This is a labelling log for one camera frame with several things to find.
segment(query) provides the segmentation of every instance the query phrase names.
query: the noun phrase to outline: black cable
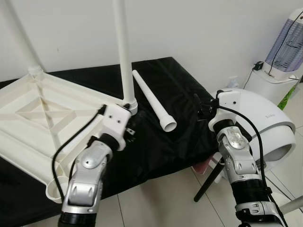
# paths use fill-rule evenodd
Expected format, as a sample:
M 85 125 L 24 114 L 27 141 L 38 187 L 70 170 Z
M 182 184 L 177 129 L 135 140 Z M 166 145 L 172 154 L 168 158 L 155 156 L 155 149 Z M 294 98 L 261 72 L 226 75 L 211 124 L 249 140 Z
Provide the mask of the black cable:
M 300 80 L 300 79 L 295 79 L 295 78 L 290 78 L 290 77 L 289 77 L 289 79 Z
M 76 163 L 76 159 L 72 162 L 71 170 L 70 170 L 70 175 L 69 175 L 69 177 L 68 177 L 68 182 L 71 181 L 72 171 L 74 170 L 75 163 Z
M 249 79 L 250 79 L 250 76 L 251 76 L 252 71 L 253 71 L 253 68 L 252 68 L 252 69 L 251 69 L 251 71 L 250 71 L 250 75 L 248 76 L 248 79 L 247 79 L 246 83 L 244 84 L 243 89 L 244 89 L 244 88 L 245 88 L 245 86 L 247 85 L 247 83 L 248 83 L 248 81 L 249 81 Z
M 282 47 L 282 45 L 283 45 L 283 43 L 284 43 L 284 41 L 285 41 L 285 39 L 286 39 L 286 37 L 287 37 L 289 31 L 290 31 L 290 29 L 292 28 L 292 26 L 294 25 L 294 23 L 296 22 L 296 20 L 301 16 L 302 13 L 303 13 L 303 11 L 297 16 L 297 18 L 292 22 L 292 24 L 291 24 L 290 27 L 288 28 L 288 30 L 287 30 L 287 32 L 286 32 L 286 35 L 284 36 L 283 41 L 281 42 L 280 47 L 278 48 L 278 50 L 277 50 L 277 52 L 275 53 L 275 56 L 274 56 L 274 58 L 273 58 L 273 60 L 272 60 L 272 62 L 271 62 L 270 70 L 269 70 L 269 72 L 268 72 L 269 75 L 270 75 L 270 72 L 271 72 L 271 70 L 272 70 L 272 68 L 273 68 L 273 64 L 274 64 L 274 61 L 275 61 L 275 59 L 276 59 L 276 56 L 277 56 L 278 52 L 280 51 L 280 49 L 281 49 L 281 47 Z
M 235 111 L 233 109 L 230 109 L 230 108 L 227 108 L 227 107 L 224 107 L 224 106 L 218 106 L 218 108 L 220 109 L 223 109 L 223 110 L 227 110 L 227 111 L 230 111 L 234 114 L 237 114 L 238 116 L 242 117 L 244 120 L 246 120 L 251 126 L 252 128 L 254 129 L 255 133 L 256 133 L 256 136 L 258 138 L 258 141 L 259 141 L 259 149 L 260 149 L 260 170 L 261 170 L 261 178 L 262 178 L 262 181 L 263 181 L 263 185 L 264 185 L 264 188 L 265 190 L 267 191 L 267 195 L 269 197 L 269 199 L 275 204 L 276 206 L 276 209 L 281 217 L 281 219 L 283 220 L 284 224 L 286 227 L 288 227 L 287 225 L 287 222 L 286 220 L 284 219 L 284 216 L 280 210 L 280 208 L 278 207 L 276 201 L 274 200 L 274 198 L 272 197 L 271 193 L 269 192 L 269 188 L 266 184 L 266 178 L 265 178 L 265 171 L 264 171 L 264 155 L 263 155 L 263 144 L 262 144 L 262 139 L 261 139 L 261 135 L 259 133 L 259 131 L 257 130 L 256 126 L 251 122 L 251 120 L 244 116 L 243 114 L 239 113 L 238 111 Z
M 292 201 L 292 199 L 290 197 L 288 197 L 284 191 L 282 191 L 275 183 L 273 183 L 267 176 L 265 176 L 267 180 L 269 180 L 286 198 L 288 198 L 290 201 Z
M 60 183 L 59 183 L 59 180 L 58 180 L 58 176 L 57 176 L 57 173 L 56 173 L 56 170 L 55 170 L 56 158 L 57 158 L 58 154 L 62 151 L 62 149 L 66 145 L 68 145 L 76 136 L 78 136 L 84 129 L 86 129 L 93 122 L 93 120 L 95 120 L 95 118 L 98 116 L 98 114 L 100 114 L 100 111 L 102 111 L 102 108 L 99 109 L 96 112 L 96 114 L 82 128 L 80 128 L 72 137 L 70 137 L 64 144 L 62 144 L 61 147 L 59 147 L 59 149 L 56 151 L 56 153 L 53 156 L 53 159 L 52 159 L 53 178 L 54 178 L 54 180 L 56 182 L 56 185 L 57 185 L 58 191 L 60 193 L 60 197 L 61 197 L 62 202 L 64 201 L 64 194 L 63 194 L 63 191 L 62 191 L 62 188 L 60 186 Z

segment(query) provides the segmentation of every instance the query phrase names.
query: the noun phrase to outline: white plastic tube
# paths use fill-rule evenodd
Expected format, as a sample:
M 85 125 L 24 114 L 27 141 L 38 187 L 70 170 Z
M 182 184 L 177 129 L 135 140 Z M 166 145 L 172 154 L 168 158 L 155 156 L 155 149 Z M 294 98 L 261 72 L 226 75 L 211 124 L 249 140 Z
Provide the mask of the white plastic tube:
M 113 0 L 116 34 L 119 48 L 119 59 L 123 87 L 123 103 L 130 104 L 132 114 L 137 113 L 138 104 L 134 97 L 132 64 L 129 57 L 126 10 L 124 0 Z
M 300 207 L 303 207 L 303 196 L 300 196 L 300 197 L 290 201 L 289 203 L 284 204 L 283 206 L 280 207 L 280 210 L 283 214 L 287 214 L 296 209 L 299 209 Z
M 173 131 L 177 126 L 175 119 L 166 112 L 164 107 L 161 105 L 157 97 L 153 94 L 153 92 L 144 82 L 137 70 L 133 70 L 133 76 L 136 79 L 141 90 L 143 91 L 144 95 L 146 96 L 148 102 L 151 104 L 157 117 L 159 118 L 160 125 L 163 130 L 166 132 Z
M 19 27 L 12 6 L 8 1 L 0 0 L 0 14 L 7 24 L 7 29 L 9 29 L 15 39 L 16 45 L 23 54 L 29 73 L 33 75 L 42 72 L 42 68 L 36 60 L 22 29 Z

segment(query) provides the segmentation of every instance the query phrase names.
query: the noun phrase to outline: black cloth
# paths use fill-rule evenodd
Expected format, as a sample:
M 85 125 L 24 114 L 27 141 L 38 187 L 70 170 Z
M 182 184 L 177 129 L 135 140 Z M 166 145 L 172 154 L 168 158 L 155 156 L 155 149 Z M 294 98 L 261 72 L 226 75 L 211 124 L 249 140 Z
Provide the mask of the black cloth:
M 197 121 L 194 93 L 210 94 L 173 58 L 133 63 L 168 113 L 177 121 L 172 132 L 164 132 L 159 120 L 134 81 L 138 113 L 130 122 L 135 140 L 115 152 L 103 177 L 102 198 L 123 192 L 148 179 L 171 174 L 202 162 L 217 151 L 215 135 L 207 121 Z M 119 65 L 49 73 L 91 89 L 123 98 Z M 0 159 L 0 226 L 18 226 L 60 212 L 48 200 L 45 186 Z

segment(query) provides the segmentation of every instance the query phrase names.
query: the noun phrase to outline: robotic arm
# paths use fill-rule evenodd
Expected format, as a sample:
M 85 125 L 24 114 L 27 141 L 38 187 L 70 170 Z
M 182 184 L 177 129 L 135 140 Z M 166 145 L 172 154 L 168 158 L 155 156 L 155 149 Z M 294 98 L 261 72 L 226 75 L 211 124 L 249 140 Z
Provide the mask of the robotic arm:
M 242 222 L 240 227 L 287 227 L 278 207 L 269 199 L 247 139 L 235 126 L 236 114 L 227 110 L 237 111 L 239 106 L 239 92 L 218 92 L 206 112 L 212 117 L 209 129 L 217 134 L 219 152 L 237 203 L 236 216 Z M 125 147 L 123 135 L 130 117 L 131 113 L 123 107 L 106 107 L 101 136 L 91 140 L 75 160 L 76 171 L 62 204 L 59 227 L 95 226 L 102 174 L 113 151 Z
M 216 115 L 208 126 L 217 134 L 219 152 L 237 203 L 236 216 L 242 222 L 240 227 L 285 227 L 277 206 L 269 200 L 269 188 L 263 184 L 249 143 L 235 126 L 236 114 L 221 109 L 237 111 L 240 93 L 218 92 L 209 106 L 209 111 L 216 110 Z
M 94 227 L 102 194 L 102 174 L 113 151 L 123 150 L 125 127 L 131 113 L 118 105 L 106 107 L 99 138 L 94 138 L 75 160 L 65 195 L 59 227 Z

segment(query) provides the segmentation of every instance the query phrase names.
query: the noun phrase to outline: floor tile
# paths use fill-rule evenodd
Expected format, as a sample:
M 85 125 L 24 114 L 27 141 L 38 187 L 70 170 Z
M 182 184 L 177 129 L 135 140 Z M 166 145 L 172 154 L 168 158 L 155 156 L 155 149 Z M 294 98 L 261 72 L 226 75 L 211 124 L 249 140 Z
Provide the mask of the floor tile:
M 26 227 L 56 227 L 59 215 L 27 225 Z M 118 197 L 112 196 L 100 202 L 96 227 L 123 227 Z
M 279 207 L 281 207 L 282 205 L 284 205 L 290 201 L 282 194 L 274 192 L 272 195 Z M 302 227 L 303 226 L 303 213 L 301 213 L 300 210 L 294 210 L 288 214 L 285 214 L 284 218 L 289 227 Z
M 303 136 L 303 127 L 297 128 L 296 131 Z
M 199 182 L 203 184 L 207 177 L 210 175 L 210 172 L 212 171 L 211 168 L 208 168 L 204 175 L 198 175 L 196 174 L 197 178 L 199 179 Z M 266 173 L 267 176 L 270 176 L 270 179 L 273 179 L 275 176 L 271 173 Z M 287 196 L 289 196 L 291 199 L 294 197 L 287 191 L 287 189 L 280 183 L 277 182 L 276 179 L 275 183 L 277 186 L 281 186 L 284 191 L 286 191 Z M 281 194 L 280 190 L 276 188 L 269 180 L 267 180 L 267 185 L 272 189 L 273 192 Z M 232 194 L 232 188 L 229 184 L 229 182 L 222 178 L 219 183 L 213 183 L 209 189 L 206 191 L 206 195 L 216 209 L 220 219 L 222 220 L 224 226 L 226 227 L 234 227 L 238 226 L 241 222 L 236 218 L 235 215 L 235 199 Z
M 294 122 L 296 128 L 303 126 L 303 83 L 298 85 L 283 111 Z
M 265 173 L 266 175 L 266 182 L 268 184 L 269 187 L 273 187 L 273 188 L 279 188 L 279 190 L 281 190 L 283 193 L 285 193 L 285 195 L 290 198 L 290 199 L 294 199 L 295 197 L 292 195 L 292 193 L 285 187 L 284 184 L 281 183 L 281 181 L 276 177 L 276 175 L 273 174 L 273 172 L 271 170 L 267 171 Z
M 188 168 L 120 193 L 125 227 L 222 227 L 207 197 L 194 202 L 199 187 Z
M 295 138 L 295 150 L 272 172 L 294 197 L 299 197 L 303 195 L 303 136 L 296 133 Z

